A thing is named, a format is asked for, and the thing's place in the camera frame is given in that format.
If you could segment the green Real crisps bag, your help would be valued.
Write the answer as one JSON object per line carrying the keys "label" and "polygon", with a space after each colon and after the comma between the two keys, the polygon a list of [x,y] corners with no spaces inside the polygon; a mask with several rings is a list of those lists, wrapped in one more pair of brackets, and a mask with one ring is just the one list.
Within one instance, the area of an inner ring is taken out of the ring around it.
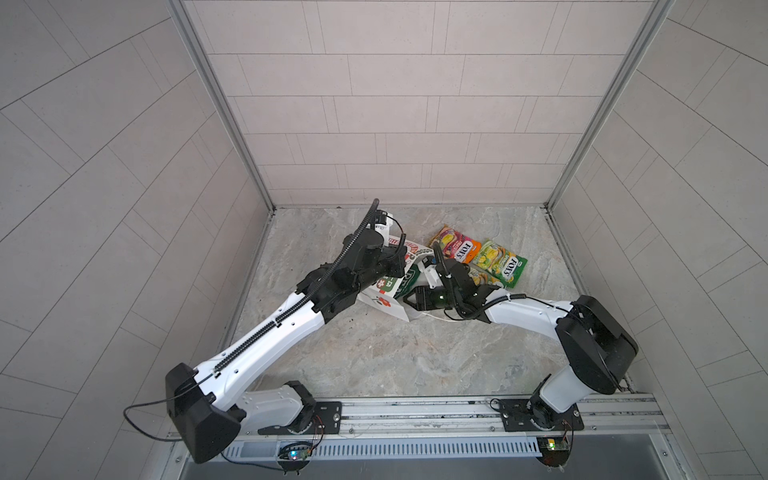
{"label": "green Real crisps bag", "polygon": [[402,282],[400,283],[398,289],[395,292],[395,299],[400,299],[408,295],[413,288],[416,286],[416,283],[418,282],[419,278],[421,276],[421,270],[419,269],[418,265],[413,265],[410,267],[410,269],[406,272],[405,276],[402,279]]}

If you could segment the white paper bag with flower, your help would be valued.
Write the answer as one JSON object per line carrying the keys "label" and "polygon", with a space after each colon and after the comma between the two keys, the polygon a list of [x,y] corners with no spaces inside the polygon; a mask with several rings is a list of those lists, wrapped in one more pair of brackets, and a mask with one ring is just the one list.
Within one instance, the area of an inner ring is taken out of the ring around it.
{"label": "white paper bag with flower", "polygon": [[[421,276],[415,287],[430,287],[423,275],[422,263],[429,257],[434,258],[433,250],[410,240],[405,241],[405,246],[405,274],[411,266],[418,265],[421,270]],[[405,274],[402,277],[383,277],[379,279],[372,286],[361,292],[357,296],[357,300],[381,313],[405,322],[410,322],[411,320],[416,319],[418,313],[402,303],[402,299],[405,299],[410,293],[400,299],[394,298],[395,292]]]}

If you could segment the orange Fox's fruits candy bag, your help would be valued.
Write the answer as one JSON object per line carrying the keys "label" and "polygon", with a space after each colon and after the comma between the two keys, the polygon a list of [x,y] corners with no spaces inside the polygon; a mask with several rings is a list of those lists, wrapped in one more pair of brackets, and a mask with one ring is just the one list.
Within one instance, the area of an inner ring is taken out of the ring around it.
{"label": "orange Fox's fruits candy bag", "polygon": [[469,264],[479,253],[482,243],[444,225],[443,228],[430,240],[429,244],[438,242],[443,256],[458,262]]}

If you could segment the green Fox's spring tea bag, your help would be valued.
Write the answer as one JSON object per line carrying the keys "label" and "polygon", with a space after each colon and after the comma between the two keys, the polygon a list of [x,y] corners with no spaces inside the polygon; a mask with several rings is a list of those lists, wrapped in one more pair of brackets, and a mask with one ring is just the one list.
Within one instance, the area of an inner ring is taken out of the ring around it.
{"label": "green Fox's spring tea bag", "polygon": [[506,249],[500,244],[487,240],[472,264],[499,281],[505,288],[514,288],[522,276],[528,260]]}

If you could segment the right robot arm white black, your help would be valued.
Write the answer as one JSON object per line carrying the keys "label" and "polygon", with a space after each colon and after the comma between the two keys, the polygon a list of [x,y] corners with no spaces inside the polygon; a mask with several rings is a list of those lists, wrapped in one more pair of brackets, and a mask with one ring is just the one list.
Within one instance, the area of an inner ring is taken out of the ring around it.
{"label": "right robot arm white black", "polygon": [[546,377],[524,407],[540,430],[562,425],[591,394],[614,394],[638,354],[636,341],[592,296],[568,302],[514,293],[498,281],[477,281],[469,266],[452,259],[429,259],[424,274],[426,282],[403,296],[412,309],[451,310],[453,321],[514,326],[560,342],[568,365]]}

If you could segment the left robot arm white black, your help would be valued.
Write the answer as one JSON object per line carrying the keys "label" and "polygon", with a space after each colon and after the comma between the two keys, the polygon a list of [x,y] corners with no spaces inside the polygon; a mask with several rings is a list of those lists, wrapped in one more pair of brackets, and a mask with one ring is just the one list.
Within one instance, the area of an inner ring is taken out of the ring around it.
{"label": "left robot arm white black", "polygon": [[166,408],[192,459],[198,464],[213,459],[242,431],[311,431],[316,401],[300,382],[251,397],[246,390],[290,348],[352,306],[363,290],[383,277],[403,277],[406,253],[405,240],[390,244],[377,230],[350,234],[336,261],[309,272],[246,336],[196,367],[172,368],[165,377]]}

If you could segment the white vent grille strip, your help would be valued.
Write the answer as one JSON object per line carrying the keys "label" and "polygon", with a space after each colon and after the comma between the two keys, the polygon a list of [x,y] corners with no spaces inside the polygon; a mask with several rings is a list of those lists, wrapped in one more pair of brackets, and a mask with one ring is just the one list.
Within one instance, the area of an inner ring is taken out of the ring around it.
{"label": "white vent grille strip", "polygon": [[[236,441],[225,451],[233,460],[267,462],[277,459],[279,449],[289,441]],[[537,441],[528,437],[504,438],[369,438],[325,439],[310,459],[390,460],[451,458],[538,458]]]}

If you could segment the right circuit board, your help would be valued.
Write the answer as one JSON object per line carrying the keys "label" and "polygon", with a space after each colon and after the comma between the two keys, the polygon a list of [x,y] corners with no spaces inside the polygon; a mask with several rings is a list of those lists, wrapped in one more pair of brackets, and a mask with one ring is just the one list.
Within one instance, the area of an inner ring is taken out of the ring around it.
{"label": "right circuit board", "polygon": [[537,437],[541,456],[537,460],[547,467],[559,468],[567,464],[571,454],[571,444],[564,437]]}

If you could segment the left circuit board green led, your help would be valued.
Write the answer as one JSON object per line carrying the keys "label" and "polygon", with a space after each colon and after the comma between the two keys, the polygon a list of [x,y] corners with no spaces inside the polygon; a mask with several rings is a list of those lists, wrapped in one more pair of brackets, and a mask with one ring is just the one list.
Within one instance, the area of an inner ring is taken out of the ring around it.
{"label": "left circuit board green led", "polygon": [[307,441],[283,445],[277,454],[279,462],[305,462],[312,456],[314,444]]}

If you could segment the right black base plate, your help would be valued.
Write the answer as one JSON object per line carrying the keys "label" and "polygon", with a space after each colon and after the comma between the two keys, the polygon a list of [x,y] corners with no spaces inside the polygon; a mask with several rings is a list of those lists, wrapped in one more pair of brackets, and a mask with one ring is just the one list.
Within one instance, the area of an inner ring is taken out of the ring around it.
{"label": "right black base plate", "polygon": [[492,399],[490,407],[501,417],[505,432],[551,432],[568,430],[582,431],[585,426],[575,404],[566,412],[549,411],[546,403],[542,412],[536,413],[529,406],[528,399]]}

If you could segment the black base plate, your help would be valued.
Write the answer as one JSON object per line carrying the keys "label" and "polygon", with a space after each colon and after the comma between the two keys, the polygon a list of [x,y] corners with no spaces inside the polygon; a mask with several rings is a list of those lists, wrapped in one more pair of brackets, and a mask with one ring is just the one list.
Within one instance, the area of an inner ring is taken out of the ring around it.
{"label": "black base plate", "polygon": [[505,432],[551,432],[568,430],[582,431],[585,426],[575,404],[566,412],[549,411],[546,403],[542,412],[536,413],[529,406],[528,399],[492,399],[490,407],[501,417]]}
{"label": "black base plate", "polygon": [[288,426],[269,426],[258,430],[259,435],[310,435],[314,433],[338,434],[343,404],[340,401],[319,401],[311,414]]}

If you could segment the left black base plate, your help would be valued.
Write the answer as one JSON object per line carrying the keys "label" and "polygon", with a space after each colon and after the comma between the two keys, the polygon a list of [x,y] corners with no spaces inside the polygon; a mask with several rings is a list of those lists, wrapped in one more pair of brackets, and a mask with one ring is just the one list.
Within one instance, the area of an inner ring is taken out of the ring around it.
{"label": "left black base plate", "polygon": [[338,434],[343,404],[340,401],[319,401],[311,414],[288,426],[269,426],[258,430],[259,435],[310,435],[314,433]]}

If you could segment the aluminium mounting rail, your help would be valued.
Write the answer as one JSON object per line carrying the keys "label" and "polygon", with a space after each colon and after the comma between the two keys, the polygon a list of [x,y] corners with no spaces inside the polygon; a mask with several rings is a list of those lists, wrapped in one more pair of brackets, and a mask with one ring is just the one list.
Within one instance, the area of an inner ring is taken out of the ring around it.
{"label": "aluminium mounting rail", "polygon": [[[671,428],[651,394],[591,395],[576,406],[585,428],[551,432],[505,432],[501,417],[491,409],[492,399],[523,398],[512,396],[437,396],[437,397],[360,397],[318,399],[343,404],[338,434],[324,433],[325,439],[477,437],[477,436],[551,436],[654,434],[669,433]],[[288,426],[283,420],[287,410],[276,410],[276,423],[266,416],[265,396],[248,392],[237,402],[247,417],[240,423],[236,438],[308,439],[311,435],[259,435],[269,426]]]}

